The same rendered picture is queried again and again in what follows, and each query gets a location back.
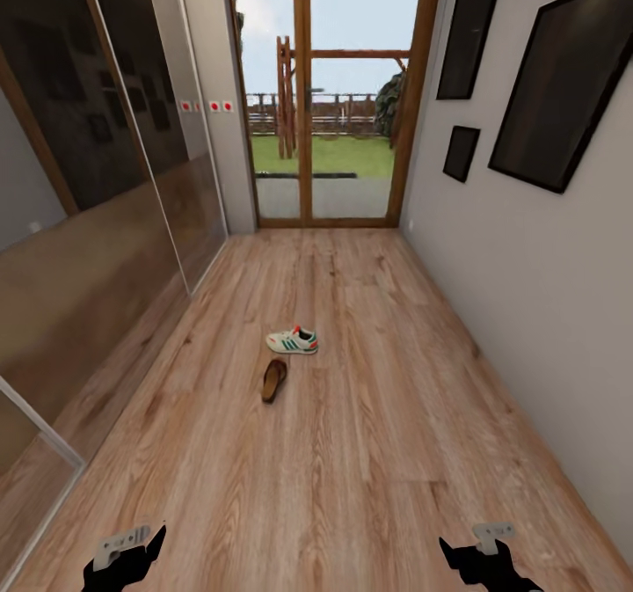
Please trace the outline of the gym shoe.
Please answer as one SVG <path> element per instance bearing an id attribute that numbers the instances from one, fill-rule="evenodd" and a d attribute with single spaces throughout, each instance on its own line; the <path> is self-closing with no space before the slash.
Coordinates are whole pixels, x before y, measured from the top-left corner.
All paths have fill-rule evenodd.
<path id="1" fill-rule="evenodd" d="M 266 336 L 266 343 L 282 354 L 306 355 L 318 350 L 316 332 L 305 331 L 301 326 L 281 333 L 271 333 Z"/>

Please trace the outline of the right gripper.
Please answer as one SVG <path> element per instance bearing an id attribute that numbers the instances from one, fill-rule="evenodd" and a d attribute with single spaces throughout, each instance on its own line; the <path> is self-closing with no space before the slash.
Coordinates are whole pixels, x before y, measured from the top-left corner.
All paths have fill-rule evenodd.
<path id="1" fill-rule="evenodd" d="M 511 553 L 503 542 L 497 542 L 498 554 L 486 556 L 474 545 L 453 549 L 442 537 L 439 541 L 449 568 L 458 569 L 466 585 L 483 583 L 488 592 L 495 592 L 494 583 L 498 574 L 504 570 L 514 571 Z"/>

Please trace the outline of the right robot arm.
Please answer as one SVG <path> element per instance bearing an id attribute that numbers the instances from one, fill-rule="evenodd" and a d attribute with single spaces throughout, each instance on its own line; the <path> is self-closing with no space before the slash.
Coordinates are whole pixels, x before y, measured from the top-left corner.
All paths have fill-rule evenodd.
<path id="1" fill-rule="evenodd" d="M 449 568 L 458 569 L 466 585 L 483 583 L 488 592 L 544 592 L 529 578 L 514 572 L 509 548 L 499 542 L 500 537 L 515 536 L 512 522 L 477 523 L 471 531 L 480 543 L 470 547 L 453 549 L 439 538 Z"/>

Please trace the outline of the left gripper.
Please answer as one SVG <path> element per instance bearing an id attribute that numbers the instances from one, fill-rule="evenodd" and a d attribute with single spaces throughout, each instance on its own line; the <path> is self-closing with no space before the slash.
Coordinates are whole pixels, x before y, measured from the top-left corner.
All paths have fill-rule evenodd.
<path id="1" fill-rule="evenodd" d="M 158 558 L 165 532 L 166 527 L 163 526 L 148 547 L 142 545 L 121 550 L 120 557 L 108 568 L 94 572 L 93 559 L 84 568 L 85 585 L 81 592 L 121 592 L 128 584 L 142 581 L 151 562 Z"/>

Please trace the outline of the sandal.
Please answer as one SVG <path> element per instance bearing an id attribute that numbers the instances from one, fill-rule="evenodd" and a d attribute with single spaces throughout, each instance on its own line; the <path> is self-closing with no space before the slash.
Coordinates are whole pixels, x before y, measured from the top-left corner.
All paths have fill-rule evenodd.
<path id="1" fill-rule="evenodd" d="M 286 361 L 277 355 L 270 361 L 265 371 L 265 385 L 261 390 L 263 403 L 272 403 L 275 400 L 277 387 L 286 379 L 286 374 Z"/>

